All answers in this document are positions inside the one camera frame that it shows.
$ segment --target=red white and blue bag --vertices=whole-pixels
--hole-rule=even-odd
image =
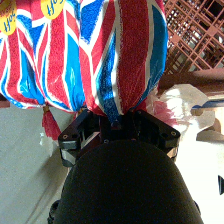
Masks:
[[[5,2],[16,13],[2,10]],[[113,123],[144,101],[164,71],[161,0],[1,0],[0,9],[0,91],[18,107],[71,112],[86,98]],[[13,19],[6,35],[3,24]]]
[[[30,3],[2,0],[0,14],[0,93],[20,108],[42,106],[44,98],[35,80]]]
[[[80,64],[86,104],[111,123],[136,108],[165,68],[162,0],[82,0]]]
[[[79,63],[79,3],[32,1],[31,11],[37,85],[52,106],[78,111],[85,100]]]

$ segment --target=red stripe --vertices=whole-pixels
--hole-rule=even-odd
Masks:
[[[24,48],[26,49],[26,51],[29,53],[32,61],[33,61],[33,48],[30,46],[29,42],[26,39],[26,36],[24,35],[24,33],[18,29],[19,32],[19,39],[20,42],[23,44]]]
[[[7,90],[10,96],[15,100],[23,103],[38,104],[37,100],[25,98],[22,94],[17,92],[18,81],[20,79],[20,55],[19,55],[19,42],[17,38],[17,32],[14,32],[8,37],[9,51],[10,51],[10,77],[8,81]]]
[[[88,56],[82,48],[79,48],[80,65],[82,70],[82,83],[85,93],[86,105],[89,110],[93,111],[98,115],[104,115],[99,106],[95,103],[95,98],[92,95],[91,87],[91,74],[90,74],[90,63]]]
[[[149,21],[146,0],[120,1],[122,37],[118,65],[122,110],[134,107],[145,90],[145,62],[148,51]]]
[[[69,106],[69,99],[63,85],[65,31],[63,12],[51,22],[51,43],[49,55],[49,69],[47,74],[48,92],[58,100]]]
[[[164,5],[163,5],[163,1],[162,0],[155,0],[157,5],[160,7],[160,9],[162,10],[162,12],[165,15],[165,10],[164,10]]]
[[[76,19],[67,11],[66,12],[66,16],[67,16],[67,24],[68,26],[73,30],[73,32],[75,33],[77,39],[79,38],[79,29],[76,23]]]
[[[100,62],[104,48],[112,31],[114,20],[115,20],[115,6],[114,1],[110,0],[100,29],[99,36],[97,38],[97,42],[95,43],[92,51],[94,73]]]
[[[44,14],[41,10],[41,0],[34,0],[30,2],[31,2],[30,4],[31,4],[31,12],[32,12],[32,21],[43,18]]]
[[[6,45],[4,43],[3,52],[2,52],[1,59],[0,59],[0,80],[2,79],[3,72],[5,70],[6,59],[7,59],[7,51],[6,51]]]
[[[30,0],[16,0],[17,9],[23,9],[30,12]]]

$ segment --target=white floor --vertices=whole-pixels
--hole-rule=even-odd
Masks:
[[[61,130],[71,115],[52,109]],[[0,224],[47,224],[50,205],[60,198],[67,169],[54,146],[41,146],[42,109],[0,109]],[[217,152],[223,142],[182,142],[177,165],[199,204],[205,224],[223,224],[224,195],[218,193]]]
[[[63,130],[71,115],[52,109]],[[46,224],[67,169],[54,146],[41,146],[42,109],[0,109],[0,223]]]

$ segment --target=plastic bag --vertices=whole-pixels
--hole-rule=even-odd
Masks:
[[[11,0],[0,4],[0,93],[25,109],[44,104],[35,80],[29,10],[29,1]],[[28,15],[26,24],[22,22],[24,11]]]
[[[5,0],[0,12],[0,93],[20,108],[78,111],[78,2]]]
[[[86,103],[111,123],[160,79],[167,52],[161,0],[81,2],[80,64]]]
[[[197,133],[214,124],[214,112],[204,112],[201,116],[193,116],[192,107],[202,106],[208,97],[190,84],[174,85],[165,91],[160,98],[155,89],[145,101],[145,110],[174,127],[181,133],[181,140],[194,139]]]

